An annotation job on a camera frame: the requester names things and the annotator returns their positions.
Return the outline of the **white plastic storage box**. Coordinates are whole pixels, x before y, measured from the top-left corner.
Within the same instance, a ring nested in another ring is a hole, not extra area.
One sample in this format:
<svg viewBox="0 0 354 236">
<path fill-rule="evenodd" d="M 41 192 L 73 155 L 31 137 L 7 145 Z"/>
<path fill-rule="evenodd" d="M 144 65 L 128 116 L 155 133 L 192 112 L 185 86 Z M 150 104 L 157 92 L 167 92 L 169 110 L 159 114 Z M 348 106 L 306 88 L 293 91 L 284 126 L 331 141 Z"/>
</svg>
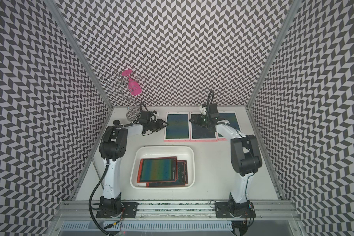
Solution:
<svg viewBox="0 0 354 236">
<path fill-rule="evenodd" d="M 147 183 L 138 183 L 137 176 L 142 158 L 158 158 L 158 157 L 177 157 L 177 165 L 179 160 L 186 160 L 187 162 L 187 178 L 188 183 L 184 187 L 165 187 L 165 188 L 149 188 Z M 195 183 L 195 163 L 194 152 L 187 146 L 148 146 L 140 148 L 134 158 L 133 168 L 131 172 L 130 184 L 135 189 L 178 189 L 190 188 Z"/>
</svg>

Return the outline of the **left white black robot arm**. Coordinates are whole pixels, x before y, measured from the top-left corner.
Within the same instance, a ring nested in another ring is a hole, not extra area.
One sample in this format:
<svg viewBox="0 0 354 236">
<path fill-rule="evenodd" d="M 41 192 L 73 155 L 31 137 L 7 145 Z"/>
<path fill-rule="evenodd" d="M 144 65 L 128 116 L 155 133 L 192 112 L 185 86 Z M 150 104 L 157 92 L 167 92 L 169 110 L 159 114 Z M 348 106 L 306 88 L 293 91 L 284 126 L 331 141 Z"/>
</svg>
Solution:
<svg viewBox="0 0 354 236">
<path fill-rule="evenodd" d="M 168 123 L 158 117 L 157 111 L 145 110 L 129 124 L 122 124 L 119 120 L 115 120 L 112 126 L 106 128 L 99 145 L 105 170 L 89 198 L 89 211 L 92 212 L 94 210 L 92 198 L 98 187 L 103 185 L 96 218 L 118 218 L 122 214 L 124 207 L 120 190 L 120 168 L 122 157 L 126 152 L 127 140 L 131 136 L 144 135 L 148 131 L 154 133 L 165 128 Z"/>
</svg>

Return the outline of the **pink writing tablet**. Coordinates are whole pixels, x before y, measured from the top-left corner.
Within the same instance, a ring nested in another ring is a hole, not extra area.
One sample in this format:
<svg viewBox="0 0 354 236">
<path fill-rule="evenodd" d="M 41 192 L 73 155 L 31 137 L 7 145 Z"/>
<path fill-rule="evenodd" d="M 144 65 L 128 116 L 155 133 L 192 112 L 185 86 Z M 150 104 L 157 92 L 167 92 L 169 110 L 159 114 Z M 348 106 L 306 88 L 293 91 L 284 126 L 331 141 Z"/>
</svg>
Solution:
<svg viewBox="0 0 354 236">
<path fill-rule="evenodd" d="M 191 139 L 188 112 L 167 112 L 165 142 L 189 142 Z"/>
<path fill-rule="evenodd" d="M 219 114 L 221 120 L 217 121 L 217 124 L 224 123 L 224 121 L 228 121 L 229 125 L 231 125 L 233 129 L 236 129 L 238 132 L 241 131 L 236 111 L 219 111 Z"/>
<path fill-rule="evenodd" d="M 193 142 L 216 142 L 217 135 L 214 131 L 202 128 L 192 122 L 189 122 L 191 141 Z"/>
</svg>

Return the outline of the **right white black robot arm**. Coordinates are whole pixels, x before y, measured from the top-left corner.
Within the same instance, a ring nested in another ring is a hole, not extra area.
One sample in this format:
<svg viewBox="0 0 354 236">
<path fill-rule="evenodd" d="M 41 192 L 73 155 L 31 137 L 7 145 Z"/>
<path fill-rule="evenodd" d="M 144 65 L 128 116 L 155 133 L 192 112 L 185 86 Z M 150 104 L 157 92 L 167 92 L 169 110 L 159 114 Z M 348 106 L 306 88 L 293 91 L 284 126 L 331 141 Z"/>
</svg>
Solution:
<svg viewBox="0 0 354 236">
<path fill-rule="evenodd" d="M 228 211 L 234 218 L 254 219 L 256 213 L 249 199 L 249 190 L 253 177 L 263 165 L 257 138 L 242 133 L 220 117 L 216 104 L 205 103 L 199 109 L 200 114 L 192 115 L 189 121 L 216 132 L 230 142 L 231 164 L 237 175 L 234 189 L 229 194 Z"/>
</svg>

